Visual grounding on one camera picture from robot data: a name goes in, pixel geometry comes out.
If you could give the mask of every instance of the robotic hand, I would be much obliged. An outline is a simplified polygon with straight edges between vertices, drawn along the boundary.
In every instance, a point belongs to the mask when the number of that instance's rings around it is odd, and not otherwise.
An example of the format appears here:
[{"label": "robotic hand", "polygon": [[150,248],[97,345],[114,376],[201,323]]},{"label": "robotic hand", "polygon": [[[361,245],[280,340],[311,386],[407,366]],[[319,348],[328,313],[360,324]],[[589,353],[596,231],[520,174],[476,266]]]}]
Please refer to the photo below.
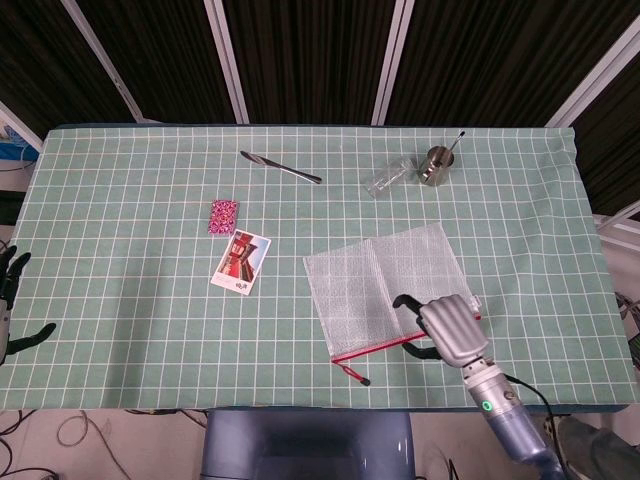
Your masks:
[{"label": "robotic hand", "polygon": [[18,293],[20,274],[31,258],[30,253],[25,253],[9,266],[16,251],[17,248],[14,245],[0,254],[0,365],[4,364],[7,355],[14,355],[44,342],[56,328],[55,323],[47,323],[42,330],[31,337],[9,340],[9,321]]},{"label": "robotic hand", "polygon": [[418,348],[405,343],[405,351],[461,368],[465,387],[509,457],[537,467],[542,480],[565,479],[558,457],[534,427],[511,384],[492,359],[483,357],[489,340],[466,302],[451,295],[423,305],[409,295],[399,295],[393,307],[401,305],[418,315],[418,326],[435,344],[435,348]]}]

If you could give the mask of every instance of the clear mesh pouch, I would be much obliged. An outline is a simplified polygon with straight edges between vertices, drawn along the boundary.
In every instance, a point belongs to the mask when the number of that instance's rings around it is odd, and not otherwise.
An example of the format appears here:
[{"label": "clear mesh pouch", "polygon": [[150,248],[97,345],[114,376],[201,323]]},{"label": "clear mesh pouch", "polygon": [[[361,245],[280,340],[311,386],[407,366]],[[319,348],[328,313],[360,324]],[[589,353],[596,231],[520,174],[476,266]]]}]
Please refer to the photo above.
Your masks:
[{"label": "clear mesh pouch", "polygon": [[304,264],[333,363],[424,335],[413,313],[392,307],[400,294],[427,303],[457,293],[479,309],[439,223],[312,255]]}]

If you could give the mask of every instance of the green grid tablecloth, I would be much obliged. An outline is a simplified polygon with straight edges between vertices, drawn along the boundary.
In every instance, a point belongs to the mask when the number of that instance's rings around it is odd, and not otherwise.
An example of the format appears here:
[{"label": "green grid tablecloth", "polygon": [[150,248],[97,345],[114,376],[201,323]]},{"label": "green grid tablecloth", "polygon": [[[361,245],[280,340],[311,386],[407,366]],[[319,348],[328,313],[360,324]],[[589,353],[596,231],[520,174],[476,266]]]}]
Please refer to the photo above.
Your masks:
[{"label": "green grid tablecloth", "polygon": [[[353,361],[369,388],[331,366],[302,263],[435,221],[483,301],[482,328],[506,372],[555,404],[637,401],[572,130],[467,130],[445,185],[400,184],[378,200],[360,186],[374,167],[457,133],[52,131],[16,231],[33,258],[11,332],[31,334],[48,321],[58,328],[0,368],[0,404],[472,406],[457,369],[401,348]],[[324,183],[250,164],[239,150]],[[238,227],[272,239],[248,297],[209,284],[228,241],[207,233],[214,199],[238,201]]]}]

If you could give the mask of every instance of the pink pouch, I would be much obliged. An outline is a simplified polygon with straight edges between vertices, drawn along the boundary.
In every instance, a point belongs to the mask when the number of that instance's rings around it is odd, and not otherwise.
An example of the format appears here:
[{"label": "pink pouch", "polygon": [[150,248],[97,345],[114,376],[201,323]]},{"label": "pink pouch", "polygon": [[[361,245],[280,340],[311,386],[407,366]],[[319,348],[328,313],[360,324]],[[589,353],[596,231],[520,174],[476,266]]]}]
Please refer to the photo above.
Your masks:
[{"label": "pink pouch", "polygon": [[209,233],[212,235],[231,235],[236,228],[238,202],[233,200],[214,200],[211,205]]}]

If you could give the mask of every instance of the stainless steel cup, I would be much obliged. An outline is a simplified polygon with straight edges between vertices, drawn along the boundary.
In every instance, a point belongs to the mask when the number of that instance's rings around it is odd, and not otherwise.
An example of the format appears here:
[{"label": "stainless steel cup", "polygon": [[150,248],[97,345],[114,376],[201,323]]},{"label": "stainless steel cup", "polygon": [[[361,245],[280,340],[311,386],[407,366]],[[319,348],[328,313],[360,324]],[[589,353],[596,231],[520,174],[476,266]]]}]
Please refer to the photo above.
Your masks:
[{"label": "stainless steel cup", "polygon": [[418,178],[430,187],[442,185],[449,176],[453,158],[453,152],[446,147],[431,148],[418,169]]}]

